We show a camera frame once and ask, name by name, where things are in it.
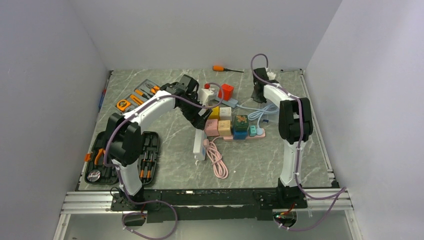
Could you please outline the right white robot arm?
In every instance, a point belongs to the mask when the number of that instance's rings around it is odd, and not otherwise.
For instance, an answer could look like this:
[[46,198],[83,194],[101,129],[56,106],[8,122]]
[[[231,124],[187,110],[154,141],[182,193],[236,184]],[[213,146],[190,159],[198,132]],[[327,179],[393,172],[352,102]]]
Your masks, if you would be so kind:
[[306,142],[313,133],[310,100],[285,90],[266,68],[252,71],[252,100],[272,103],[278,107],[278,132],[284,142],[283,168],[279,181],[284,187],[297,187],[301,183],[301,164]]

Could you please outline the white cube socket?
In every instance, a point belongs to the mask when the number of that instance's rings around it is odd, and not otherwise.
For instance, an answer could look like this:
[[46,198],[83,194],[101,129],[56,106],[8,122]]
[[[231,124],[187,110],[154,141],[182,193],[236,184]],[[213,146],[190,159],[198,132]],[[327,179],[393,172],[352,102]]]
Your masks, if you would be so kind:
[[220,121],[231,121],[232,120],[232,108],[231,107],[220,107],[219,108],[219,120]]

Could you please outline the pink power strip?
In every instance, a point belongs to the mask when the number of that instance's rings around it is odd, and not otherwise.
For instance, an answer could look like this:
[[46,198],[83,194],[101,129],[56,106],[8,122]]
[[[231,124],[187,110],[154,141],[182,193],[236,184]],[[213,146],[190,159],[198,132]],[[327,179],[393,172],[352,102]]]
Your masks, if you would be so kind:
[[223,136],[224,141],[234,141],[234,140],[253,140],[253,139],[263,139],[266,137],[266,132],[263,131],[260,135],[250,136],[248,131],[233,131],[232,135]]

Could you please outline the yellow cube socket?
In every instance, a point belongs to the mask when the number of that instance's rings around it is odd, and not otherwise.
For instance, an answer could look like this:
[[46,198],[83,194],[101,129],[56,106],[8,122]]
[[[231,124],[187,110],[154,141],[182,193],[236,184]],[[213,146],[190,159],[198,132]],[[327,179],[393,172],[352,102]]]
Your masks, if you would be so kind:
[[220,120],[220,107],[216,106],[211,109],[211,114],[208,117],[209,120]]

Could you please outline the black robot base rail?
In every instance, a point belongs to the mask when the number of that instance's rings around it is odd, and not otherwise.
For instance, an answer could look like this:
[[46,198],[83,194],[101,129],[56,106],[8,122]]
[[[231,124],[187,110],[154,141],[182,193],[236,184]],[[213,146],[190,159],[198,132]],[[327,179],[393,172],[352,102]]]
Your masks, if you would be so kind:
[[188,220],[256,219],[271,221],[277,211],[306,209],[304,194],[290,197],[290,192],[276,188],[219,189],[146,189],[147,204],[135,205],[122,193],[113,193],[113,212],[147,214],[148,223]]

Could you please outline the pink cube socket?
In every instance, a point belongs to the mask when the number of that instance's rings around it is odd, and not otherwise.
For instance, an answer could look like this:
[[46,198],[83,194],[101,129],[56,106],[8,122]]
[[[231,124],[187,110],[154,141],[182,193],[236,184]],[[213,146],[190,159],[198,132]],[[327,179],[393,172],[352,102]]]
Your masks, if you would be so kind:
[[217,137],[219,136],[218,131],[218,119],[208,119],[205,123],[204,132],[208,137]]

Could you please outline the grey tool tray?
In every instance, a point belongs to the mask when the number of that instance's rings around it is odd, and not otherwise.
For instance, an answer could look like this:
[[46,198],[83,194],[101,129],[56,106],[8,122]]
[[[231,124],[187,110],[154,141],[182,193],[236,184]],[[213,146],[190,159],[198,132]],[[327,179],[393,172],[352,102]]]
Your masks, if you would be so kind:
[[132,92],[120,99],[115,108],[122,114],[130,112],[151,99],[159,90],[158,84],[145,79]]

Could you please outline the clear plastic organizer box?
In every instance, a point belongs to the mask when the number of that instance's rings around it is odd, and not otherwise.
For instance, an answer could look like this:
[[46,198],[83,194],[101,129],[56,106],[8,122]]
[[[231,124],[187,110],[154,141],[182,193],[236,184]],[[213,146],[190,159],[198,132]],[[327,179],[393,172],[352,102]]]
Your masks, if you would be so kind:
[[264,110],[260,118],[261,124],[264,123],[277,125],[279,123],[280,109],[274,103],[267,101],[266,103],[260,103],[259,106],[261,110]]

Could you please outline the green cube adapter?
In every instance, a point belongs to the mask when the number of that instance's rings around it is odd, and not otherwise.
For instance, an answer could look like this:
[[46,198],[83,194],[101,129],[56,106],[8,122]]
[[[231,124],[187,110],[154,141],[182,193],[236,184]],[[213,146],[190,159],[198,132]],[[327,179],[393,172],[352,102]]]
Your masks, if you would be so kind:
[[232,122],[235,132],[246,132],[249,128],[249,119],[247,115],[235,115]]

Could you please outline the white power strip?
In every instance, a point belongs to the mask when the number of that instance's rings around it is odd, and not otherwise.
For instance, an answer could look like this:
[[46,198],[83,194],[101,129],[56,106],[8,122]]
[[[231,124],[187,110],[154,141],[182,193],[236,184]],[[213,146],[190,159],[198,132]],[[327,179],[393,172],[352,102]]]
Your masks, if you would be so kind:
[[196,129],[194,135],[194,144],[192,153],[196,161],[204,161],[206,158],[206,147],[204,141],[207,139],[207,135],[204,130]]

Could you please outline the blue cube adapter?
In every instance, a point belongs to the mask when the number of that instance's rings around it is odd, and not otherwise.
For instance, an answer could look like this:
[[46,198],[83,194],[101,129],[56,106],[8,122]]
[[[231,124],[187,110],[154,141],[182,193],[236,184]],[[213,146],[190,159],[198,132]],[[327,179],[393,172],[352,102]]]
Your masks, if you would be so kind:
[[248,131],[234,131],[232,137],[234,140],[245,140],[248,135]]

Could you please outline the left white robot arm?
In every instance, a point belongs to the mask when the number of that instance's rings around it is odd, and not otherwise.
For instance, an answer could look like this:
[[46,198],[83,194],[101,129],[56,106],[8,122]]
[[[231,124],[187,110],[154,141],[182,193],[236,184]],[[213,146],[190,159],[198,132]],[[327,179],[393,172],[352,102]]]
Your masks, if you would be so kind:
[[197,80],[185,74],[179,81],[161,86],[142,105],[125,114],[114,113],[108,118],[104,132],[104,156],[117,170],[120,191],[126,194],[123,202],[129,209],[137,210],[144,203],[138,160],[145,143],[145,128],[178,108],[195,129],[205,129],[212,109],[199,102],[199,86]]

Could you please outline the tan cube socket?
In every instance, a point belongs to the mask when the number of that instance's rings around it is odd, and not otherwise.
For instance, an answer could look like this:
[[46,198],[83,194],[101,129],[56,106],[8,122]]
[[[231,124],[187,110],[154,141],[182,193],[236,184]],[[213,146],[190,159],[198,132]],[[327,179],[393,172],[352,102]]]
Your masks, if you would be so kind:
[[232,123],[230,120],[219,120],[217,129],[219,136],[227,137],[232,135]]

